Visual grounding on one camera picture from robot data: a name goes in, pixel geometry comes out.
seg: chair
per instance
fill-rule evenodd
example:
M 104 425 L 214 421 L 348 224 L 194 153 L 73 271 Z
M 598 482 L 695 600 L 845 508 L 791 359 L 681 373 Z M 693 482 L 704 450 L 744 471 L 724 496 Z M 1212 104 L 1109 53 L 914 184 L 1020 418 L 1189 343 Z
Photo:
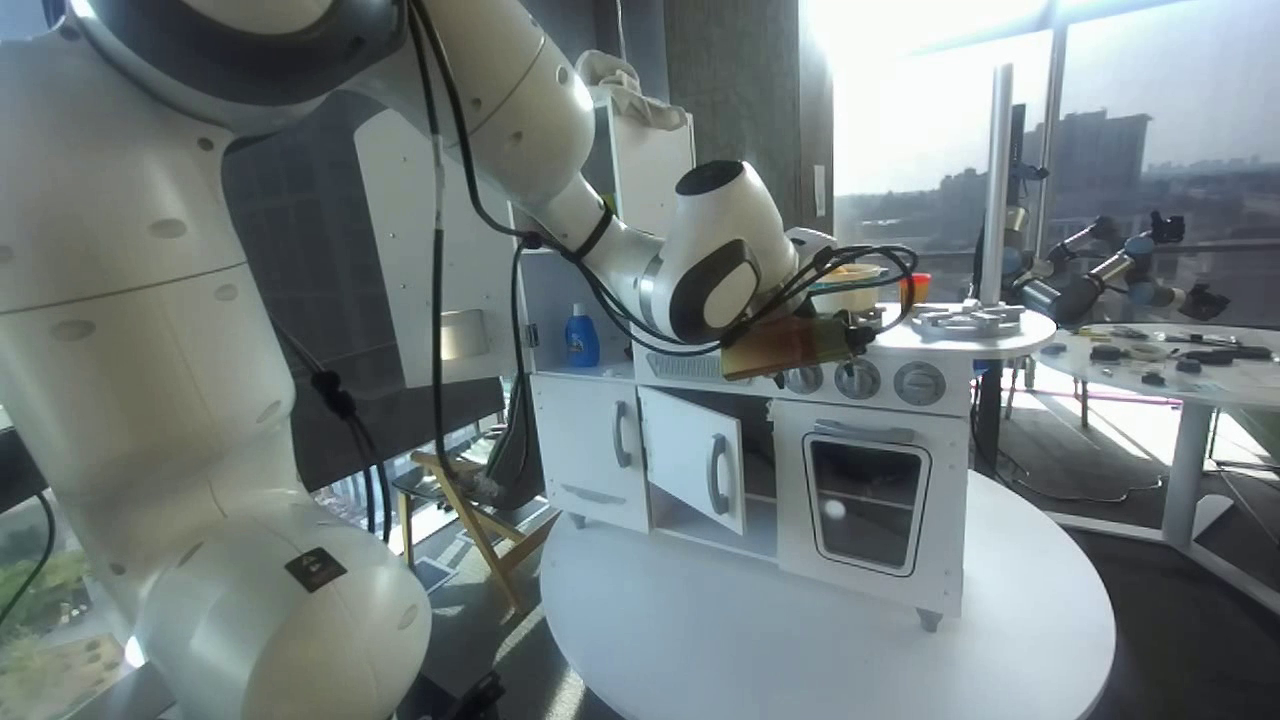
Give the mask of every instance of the chair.
M 541 553 L 541 544 L 547 539 L 552 519 L 535 524 L 535 527 L 518 527 L 511 519 L 497 516 L 493 508 L 475 506 L 461 486 L 468 486 L 473 476 L 485 471 L 485 463 L 473 463 L 464 457 L 452 457 L 450 463 L 461 471 L 455 482 L 450 482 L 450 471 L 439 470 L 439 462 L 433 453 L 412 453 L 412 462 L 421 463 L 421 471 L 444 491 L 444 502 L 452 506 L 455 519 L 464 524 L 464 534 L 473 538 L 475 553 L 485 558 L 502 598 L 510 600 L 510 616 L 520 616 L 520 598 L 518 598 L 518 574 L 530 558 Z

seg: round white table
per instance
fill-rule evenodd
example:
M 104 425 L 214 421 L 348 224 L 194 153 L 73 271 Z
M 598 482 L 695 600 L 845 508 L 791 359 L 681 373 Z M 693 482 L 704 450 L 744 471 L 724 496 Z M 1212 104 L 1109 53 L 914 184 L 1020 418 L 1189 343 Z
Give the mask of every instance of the round white table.
M 1199 373 L 1181 373 L 1184 353 L 1233 350 L 1233 343 L 1275 353 L 1262 359 L 1199 365 Z M 1222 410 L 1262 410 L 1280 414 L 1280 331 L 1262 329 L 1222 329 L 1222 323 L 1086 323 L 1077 331 L 1057 331 L 1037 356 L 1047 367 L 1060 367 L 1090 386 L 1111 386 L 1144 398 L 1181 400 L 1177 450 L 1165 491 L 1165 519 L 1156 539 L 1181 549 L 1199 569 L 1216 574 L 1243 598 L 1280 613 L 1280 594 L 1252 579 L 1238 563 L 1222 560 L 1196 538 L 1233 508 L 1227 496 L 1199 496 L 1204 450 L 1212 414 Z M 1104 519 L 1077 519 L 1077 527 L 1115 534 L 1149 539 L 1140 527 L 1115 527 Z
M 971 471 L 966 607 L 914 607 L 763 560 L 561 519 L 543 616 L 589 690 L 631 720 L 1077 720 L 1111 673 L 1111 600 L 1044 514 Z

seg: floor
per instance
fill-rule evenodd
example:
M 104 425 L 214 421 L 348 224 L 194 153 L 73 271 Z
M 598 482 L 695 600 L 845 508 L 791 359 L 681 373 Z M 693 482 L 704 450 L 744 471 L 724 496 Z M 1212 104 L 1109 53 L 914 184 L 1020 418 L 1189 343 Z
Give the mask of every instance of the floor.
M 1159 476 L 1174 457 L 1177 410 L 1144 398 L 1091 388 L 1091 421 L 1081 430 L 1073 386 L 1037 373 L 1037 392 L 1018 392 L 1005 421 L 995 476 L 1063 516 L 1104 516 L 1126 524 L 1159 524 Z M 1216 432 L 1216 457 L 1258 462 L 1262 450 L 1227 421 Z M 1184 558 L 1073 534 L 1102 569 L 1119 654 L 1097 720 L 1275 720 L 1280 716 L 1280 621 L 1238 598 Z M 426 706 L 450 708 L 490 673 L 502 681 L 493 713 L 502 720 L 614 720 L 574 668 L 565 668 L 541 613 L 535 569 L 523 576 L 530 613 L 504 616 L 485 586 L 485 569 L 468 558 L 464 538 L 433 539 L 452 563 L 452 579 L 435 598 L 435 640 L 427 658 Z M 1212 549 L 1262 576 L 1280 579 L 1280 549 L 1243 514 L 1225 516 Z

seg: glass wall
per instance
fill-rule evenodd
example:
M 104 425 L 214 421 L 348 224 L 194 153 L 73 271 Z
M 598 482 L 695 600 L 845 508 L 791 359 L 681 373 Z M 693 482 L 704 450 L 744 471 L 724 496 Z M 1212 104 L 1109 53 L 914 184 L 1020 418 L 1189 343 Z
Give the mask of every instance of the glass wall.
M 1014 65 L 1024 161 L 1047 167 L 1020 184 L 1020 271 L 1063 257 L 1057 271 L 1090 271 L 1140 251 L 1144 271 L 1115 281 L 1097 321 L 1280 323 L 1263 292 L 1280 269 L 1280 92 L 1268 80 L 1280 5 L 811 5 L 836 84 L 845 240 L 914 243 L 937 298 L 966 298 L 985 234 L 993 69 Z M 1063 251 L 1086 227 L 1104 234 Z

